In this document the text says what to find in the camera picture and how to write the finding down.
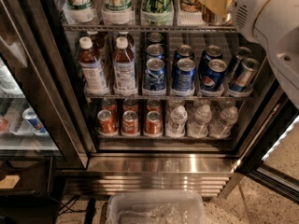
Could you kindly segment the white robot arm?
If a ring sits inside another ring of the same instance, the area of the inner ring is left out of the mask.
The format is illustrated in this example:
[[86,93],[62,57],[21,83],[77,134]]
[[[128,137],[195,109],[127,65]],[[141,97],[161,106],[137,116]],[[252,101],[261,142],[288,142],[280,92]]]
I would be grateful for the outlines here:
[[299,108],[299,0],[198,0],[266,51],[281,88]]

